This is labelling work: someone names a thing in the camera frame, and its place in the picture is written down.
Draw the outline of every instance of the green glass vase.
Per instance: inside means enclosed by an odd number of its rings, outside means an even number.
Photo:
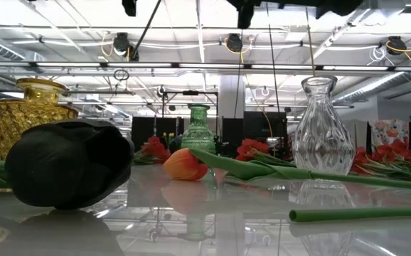
[[[207,110],[209,106],[192,104],[190,127],[183,133],[182,148],[201,149],[209,153],[215,153],[213,133],[207,128]]]

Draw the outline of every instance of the textured glass vase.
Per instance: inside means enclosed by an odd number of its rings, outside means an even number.
[[[346,175],[353,164],[356,150],[331,102],[336,81],[333,76],[302,81],[308,107],[297,127],[292,147],[298,168]]]
[[[0,159],[21,138],[24,131],[40,124],[78,117],[78,111],[58,105],[58,94],[66,90],[57,82],[23,78],[16,82],[24,89],[23,100],[0,100]]]
[[[207,128],[207,110],[209,106],[192,104],[190,127],[183,133],[182,148],[202,149],[209,153],[215,153],[215,142],[213,133]]]

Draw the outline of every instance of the glossy table surface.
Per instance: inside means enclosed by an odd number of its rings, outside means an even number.
[[[411,190],[328,181],[172,181],[135,166],[103,201],[62,212],[0,193],[0,255],[411,256],[411,219],[290,223],[291,209],[411,206]]]

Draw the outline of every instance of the yellow glass vase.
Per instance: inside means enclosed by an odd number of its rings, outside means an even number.
[[[16,84],[24,89],[23,100],[0,100],[0,159],[3,160],[27,129],[78,117],[78,111],[58,105],[59,93],[66,90],[64,85],[35,78],[19,79]]]

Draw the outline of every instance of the orange tulip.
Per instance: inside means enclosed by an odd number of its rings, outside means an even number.
[[[179,149],[163,164],[164,171],[172,178],[195,181],[207,174],[207,165],[200,164],[199,159],[189,149]]]

